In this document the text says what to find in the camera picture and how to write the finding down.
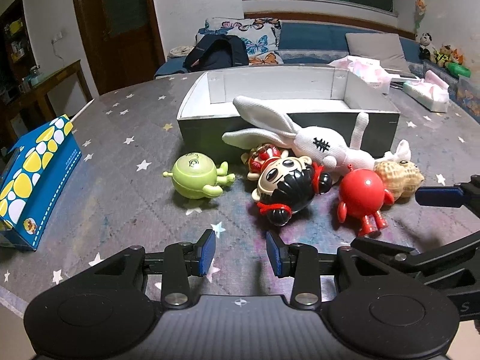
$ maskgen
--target door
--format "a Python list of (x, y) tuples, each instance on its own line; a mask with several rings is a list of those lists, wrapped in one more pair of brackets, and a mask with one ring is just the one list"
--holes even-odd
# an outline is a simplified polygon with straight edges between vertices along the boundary
[(100, 94), (153, 79), (165, 62), (153, 0), (73, 0)]

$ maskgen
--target pillow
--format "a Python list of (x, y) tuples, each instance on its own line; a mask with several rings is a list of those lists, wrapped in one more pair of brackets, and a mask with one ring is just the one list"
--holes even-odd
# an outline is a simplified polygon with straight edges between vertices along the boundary
[(268, 51), (278, 50), (282, 23), (279, 19), (229, 19), (213, 17), (205, 20), (205, 27), (198, 30), (198, 43), (207, 34), (236, 35), (243, 40), (249, 57), (259, 56)]
[(250, 66), (283, 64), (282, 58), (275, 51), (268, 51), (257, 56), (251, 56), (248, 58), (248, 62)]
[(384, 69), (409, 72), (397, 34), (390, 33), (346, 33), (350, 55), (380, 60)]

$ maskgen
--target gray tablecloth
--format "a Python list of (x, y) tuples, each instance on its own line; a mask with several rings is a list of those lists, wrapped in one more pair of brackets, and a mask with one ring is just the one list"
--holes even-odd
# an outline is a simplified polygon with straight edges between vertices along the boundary
[[(95, 99), (74, 123), (82, 158), (65, 186), (36, 252), (0, 250), (0, 300), (22, 315), (27, 302), (55, 283), (54, 271), (66, 280), (130, 245), (162, 251), (170, 243), (194, 242), (206, 228), (219, 233), (209, 278), (191, 278), (197, 293), (261, 295), (286, 294), (293, 279), (273, 276), (265, 249), (269, 226), (251, 201), (254, 185), (238, 175), (221, 197), (196, 203), (177, 194), (162, 177), (184, 154), (176, 115), (198, 73), (165, 77), (124, 88)], [(401, 111), (394, 147), (407, 139), (425, 185), (468, 181), (479, 171), (480, 126), (455, 104), (448, 113), (430, 113), (399, 90), (390, 98)], [(146, 169), (138, 167), (143, 161)], [(337, 188), (317, 196), (308, 209), (282, 228), (286, 243), (305, 242), (321, 252), (334, 253), (349, 244), (359, 224), (339, 226), (335, 219)], [(381, 240), (413, 245), (421, 251), (452, 242), (480, 228), (467, 209), (420, 207), (414, 199), (385, 210), (390, 227)], [(151, 277), (147, 295), (159, 299), (161, 276)], [(330, 280), (323, 280), (325, 298), (332, 297)]]

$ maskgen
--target gray pillow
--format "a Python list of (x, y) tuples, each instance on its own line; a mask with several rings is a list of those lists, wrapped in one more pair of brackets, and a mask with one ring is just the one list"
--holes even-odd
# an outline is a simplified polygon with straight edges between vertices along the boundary
[(397, 34), (350, 32), (345, 37), (350, 55), (379, 59), (384, 69), (410, 71)]

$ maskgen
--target red ball toy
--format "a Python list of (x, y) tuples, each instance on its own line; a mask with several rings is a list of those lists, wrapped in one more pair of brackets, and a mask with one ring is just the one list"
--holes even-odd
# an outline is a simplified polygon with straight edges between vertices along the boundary
[(382, 179), (372, 170), (356, 169), (349, 166), (350, 173), (346, 174), (340, 183), (338, 194), (340, 204), (337, 208), (337, 217), (344, 223), (347, 214), (360, 219), (362, 227), (359, 236), (365, 236), (374, 230), (369, 216), (373, 216), (377, 230), (388, 227), (379, 210), (384, 204), (393, 204), (392, 193), (385, 188)]

